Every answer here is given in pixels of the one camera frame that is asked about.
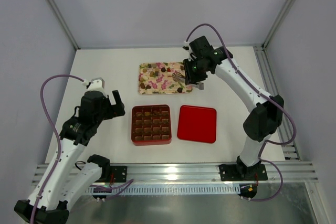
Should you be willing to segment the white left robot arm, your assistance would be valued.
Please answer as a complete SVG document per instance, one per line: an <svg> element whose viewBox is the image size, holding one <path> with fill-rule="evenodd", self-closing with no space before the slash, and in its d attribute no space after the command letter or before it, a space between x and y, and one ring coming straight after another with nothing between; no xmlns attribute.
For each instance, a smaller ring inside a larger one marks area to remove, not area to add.
<svg viewBox="0 0 336 224"><path fill-rule="evenodd" d="M60 147L42 179L27 199L19 200L14 211L27 223L66 223L69 213L81 195L96 181L109 180L110 160L93 154L72 179L75 162L105 120L124 116L124 104L117 90L112 92L115 104L101 91L85 92L74 115L58 134Z"/></svg>

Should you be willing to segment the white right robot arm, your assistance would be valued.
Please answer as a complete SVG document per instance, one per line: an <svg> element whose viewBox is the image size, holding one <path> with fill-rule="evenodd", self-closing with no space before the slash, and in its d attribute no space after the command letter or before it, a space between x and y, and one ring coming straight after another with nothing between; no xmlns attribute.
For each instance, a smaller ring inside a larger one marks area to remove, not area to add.
<svg viewBox="0 0 336 224"><path fill-rule="evenodd" d="M200 84L210 72L223 80L245 105L249 113L243 123L246 140L232 172L237 179L255 178L261 171L265 145L281 124L283 98L272 96L256 85L224 47L209 46L198 52L193 52L189 46L183 46L183 49L188 52L188 58L183 60L187 84Z"/></svg>

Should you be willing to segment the dark chocolate piece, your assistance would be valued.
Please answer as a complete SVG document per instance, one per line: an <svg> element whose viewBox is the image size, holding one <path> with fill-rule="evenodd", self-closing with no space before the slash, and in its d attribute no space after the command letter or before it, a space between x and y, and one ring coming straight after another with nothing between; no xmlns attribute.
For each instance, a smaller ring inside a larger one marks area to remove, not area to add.
<svg viewBox="0 0 336 224"><path fill-rule="evenodd" d="M154 114L154 115L161 115L161 113L160 113L159 110L153 110L153 114Z"/></svg>

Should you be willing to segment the metal tweezers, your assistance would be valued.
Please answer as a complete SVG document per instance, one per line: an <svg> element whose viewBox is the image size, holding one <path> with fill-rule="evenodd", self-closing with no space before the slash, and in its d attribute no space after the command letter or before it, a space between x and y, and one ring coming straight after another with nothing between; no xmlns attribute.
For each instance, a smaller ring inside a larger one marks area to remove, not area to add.
<svg viewBox="0 0 336 224"><path fill-rule="evenodd" d="M192 86L192 87L197 88L199 90L203 90L204 89L204 84L202 82L187 83L186 82L186 77L184 75L182 75L181 73L179 73L179 72L173 73L172 74L172 78L176 82L184 82L187 86Z"/></svg>

